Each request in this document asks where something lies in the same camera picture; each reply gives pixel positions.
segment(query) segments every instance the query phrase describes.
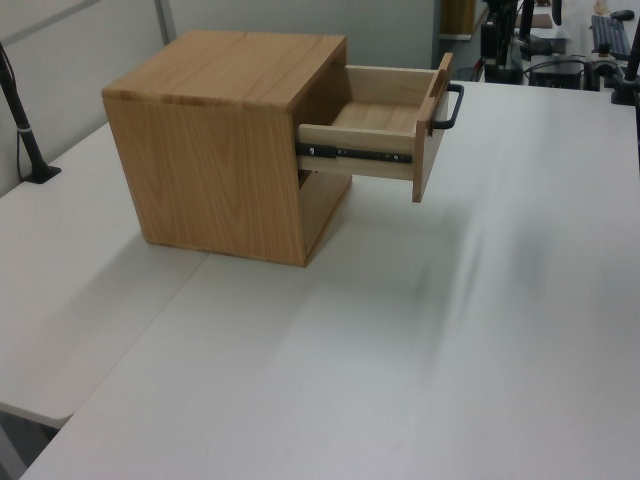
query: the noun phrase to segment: open drawer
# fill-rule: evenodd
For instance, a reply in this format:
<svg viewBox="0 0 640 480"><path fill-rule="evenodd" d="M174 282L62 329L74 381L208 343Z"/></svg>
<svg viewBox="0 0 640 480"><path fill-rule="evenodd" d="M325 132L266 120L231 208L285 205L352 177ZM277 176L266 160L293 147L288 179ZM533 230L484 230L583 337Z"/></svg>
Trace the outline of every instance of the open drawer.
<svg viewBox="0 0 640 480"><path fill-rule="evenodd" d="M410 180L420 202L462 100L462 87L449 85L451 59L438 70L329 66L294 112L298 168ZM445 121L451 90L458 99Z"/></svg>

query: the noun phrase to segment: drawer handle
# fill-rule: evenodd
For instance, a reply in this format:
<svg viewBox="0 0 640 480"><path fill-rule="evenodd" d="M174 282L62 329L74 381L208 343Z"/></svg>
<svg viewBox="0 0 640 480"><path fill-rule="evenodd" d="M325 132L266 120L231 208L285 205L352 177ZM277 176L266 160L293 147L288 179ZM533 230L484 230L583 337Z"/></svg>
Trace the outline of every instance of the drawer handle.
<svg viewBox="0 0 640 480"><path fill-rule="evenodd" d="M460 112L460 105L462 104L462 97L464 97L464 87L462 85L450 83L447 86L447 92L457 92L458 99L456 100L456 106L453 107L453 115L451 115L449 120L435 120L433 122L433 128L437 130L449 130L456 124L458 113Z"/></svg>

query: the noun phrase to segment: wooden cabinet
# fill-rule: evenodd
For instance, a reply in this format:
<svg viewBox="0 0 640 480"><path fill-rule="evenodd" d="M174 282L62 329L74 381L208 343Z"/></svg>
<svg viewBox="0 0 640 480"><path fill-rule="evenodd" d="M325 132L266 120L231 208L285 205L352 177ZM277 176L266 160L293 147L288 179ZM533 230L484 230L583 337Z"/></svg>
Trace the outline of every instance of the wooden cabinet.
<svg viewBox="0 0 640 480"><path fill-rule="evenodd" d="M482 0L443 0L440 12L440 38L470 39L488 10L489 7Z"/></svg>
<svg viewBox="0 0 640 480"><path fill-rule="evenodd" d="M145 239L302 266L352 174L409 180L420 201L450 56L438 71L346 63L342 36L194 31L106 87Z"/></svg>

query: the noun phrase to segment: cabinet side panel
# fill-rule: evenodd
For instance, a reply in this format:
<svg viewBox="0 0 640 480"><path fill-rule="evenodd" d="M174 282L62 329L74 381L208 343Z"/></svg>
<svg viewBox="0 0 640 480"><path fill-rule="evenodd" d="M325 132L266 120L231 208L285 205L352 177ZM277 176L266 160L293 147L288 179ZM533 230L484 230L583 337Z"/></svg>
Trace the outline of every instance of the cabinet side panel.
<svg viewBox="0 0 640 480"><path fill-rule="evenodd" d="M286 113L105 99L150 243L304 264Z"/></svg>
<svg viewBox="0 0 640 480"><path fill-rule="evenodd" d="M476 0L447 0L442 2L440 33L471 35L473 33L475 11Z"/></svg>
<svg viewBox="0 0 640 480"><path fill-rule="evenodd" d="M312 172L305 180L300 189L300 212L307 254L321 239L350 184L351 175L323 172Z"/></svg>

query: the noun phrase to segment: table surface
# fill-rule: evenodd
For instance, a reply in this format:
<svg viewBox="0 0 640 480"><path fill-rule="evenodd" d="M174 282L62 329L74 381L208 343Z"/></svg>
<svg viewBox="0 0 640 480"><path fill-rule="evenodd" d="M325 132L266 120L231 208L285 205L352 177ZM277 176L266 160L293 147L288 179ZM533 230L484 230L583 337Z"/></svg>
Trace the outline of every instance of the table surface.
<svg viewBox="0 0 640 480"><path fill-rule="evenodd" d="M205 258L147 245L108 126L0 201L0 410L60 428Z"/></svg>
<svg viewBox="0 0 640 480"><path fill-rule="evenodd" d="M637 478L634 110L466 89L421 204L357 177L307 269L207 257L24 479Z"/></svg>

